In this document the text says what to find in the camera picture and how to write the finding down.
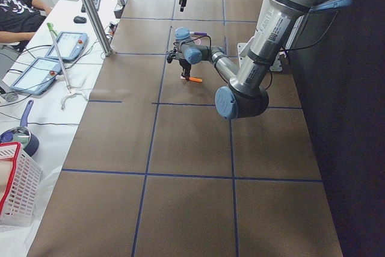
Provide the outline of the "orange highlighter pen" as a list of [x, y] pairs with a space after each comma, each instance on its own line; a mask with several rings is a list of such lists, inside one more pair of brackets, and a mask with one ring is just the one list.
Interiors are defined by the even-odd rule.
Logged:
[[[187, 80], [185, 79], [185, 77], [183, 77], [183, 76], [180, 76], [180, 79], [181, 79], [181, 80], [184, 80], [184, 81], [187, 81]], [[189, 81], [197, 82], [197, 83], [202, 83], [202, 82], [203, 82], [202, 79], [200, 79], [200, 78], [195, 78], [195, 77], [191, 77], [191, 76], [190, 76], [190, 80], [189, 80]]]

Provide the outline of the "purple highlighter pen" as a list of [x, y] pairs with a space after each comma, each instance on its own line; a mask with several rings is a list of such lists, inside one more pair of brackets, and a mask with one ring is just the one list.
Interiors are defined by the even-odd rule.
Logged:
[[189, 34], [191, 36], [207, 36], [207, 33], [204, 32], [196, 32], [196, 31], [190, 31]]

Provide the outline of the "left power strip with plugs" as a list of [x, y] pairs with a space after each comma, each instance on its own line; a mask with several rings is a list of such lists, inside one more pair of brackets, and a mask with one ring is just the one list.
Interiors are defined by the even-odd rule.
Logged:
[[118, 27], [117, 23], [110, 22], [108, 25], [108, 34], [113, 36], [116, 32], [117, 27]]

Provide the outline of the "black computer mouse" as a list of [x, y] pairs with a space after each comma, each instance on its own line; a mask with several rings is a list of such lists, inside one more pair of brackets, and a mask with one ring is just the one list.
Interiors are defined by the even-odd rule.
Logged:
[[87, 22], [87, 18], [82, 16], [75, 16], [73, 18], [73, 22], [76, 24], [84, 24]]

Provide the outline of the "far teach pendant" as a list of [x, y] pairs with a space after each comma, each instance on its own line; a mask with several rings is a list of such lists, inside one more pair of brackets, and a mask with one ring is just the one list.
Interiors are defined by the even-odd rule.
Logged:
[[62, 31], [56, 37], [56, 43], [60, 51], [61, 59], [65, 62], [71, 62], [76, 60], [85, 45], [87, 44], [88, 35], [81, 32]]

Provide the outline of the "teach pendant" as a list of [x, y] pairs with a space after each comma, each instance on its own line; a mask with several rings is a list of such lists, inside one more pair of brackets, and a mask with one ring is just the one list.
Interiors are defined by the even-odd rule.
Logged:
[[76, 60], [85, 45], [87, 44], [88, 35], [81, 32], [62, 31], [56, 37], [56, 43], [60, 51], [61, 59], [65, 62], [71, 62]]
[[18, 93], [38, 96], [49, 88], [61, 71], [61, 64], [58, 60], [37, 57], [10, 88]]

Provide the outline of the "near teach pendant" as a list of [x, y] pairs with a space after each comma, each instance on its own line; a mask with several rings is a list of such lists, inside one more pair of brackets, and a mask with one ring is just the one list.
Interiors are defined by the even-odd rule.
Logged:
[[61, 71], [61, 64], [58, 60], [37, 57], [10, 88], [18, 93], [38, 96], [49, 88]]

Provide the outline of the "seated person in black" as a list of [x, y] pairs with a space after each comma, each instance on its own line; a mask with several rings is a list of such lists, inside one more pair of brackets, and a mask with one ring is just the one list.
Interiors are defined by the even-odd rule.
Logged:
[[1, 42], [22, 52], [51, 11], [42, 0], [1, 0]]

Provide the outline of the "blue saucepan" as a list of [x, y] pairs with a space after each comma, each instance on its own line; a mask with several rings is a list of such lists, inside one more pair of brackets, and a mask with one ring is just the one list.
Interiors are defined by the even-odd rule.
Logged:
[[1, 143], [19, 142], [22, 149], [29, 156], [33, 156], [39, 148], [38, 138], [28, 128], [28, 116], [33, 104], [33, 100], [28, 101], [19, 126], [9, 129], [1, 134]]

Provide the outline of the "white plastic basket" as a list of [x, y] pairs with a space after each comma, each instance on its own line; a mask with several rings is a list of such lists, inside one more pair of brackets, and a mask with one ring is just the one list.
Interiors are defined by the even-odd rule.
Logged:
[[30, 226], [41, 175], [19, 142], [1, 144], [1, 231]]

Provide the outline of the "aluminium frame post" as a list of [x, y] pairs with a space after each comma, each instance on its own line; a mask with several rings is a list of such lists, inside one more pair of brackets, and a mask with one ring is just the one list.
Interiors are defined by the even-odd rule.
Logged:
[[93, 0], [82, 0], [85, 6], [85, 12], [88, 15], [88, 18], [91, 22], [91, 25], [94, 29], [96, 37], [102, 47], [103, 53], [106, 57], [109, 57], [112, 53], [112, 49], [109, 43], [109, 40], [105, 34], [105, 29], [102, 26], [99, 15], [96, 11]]

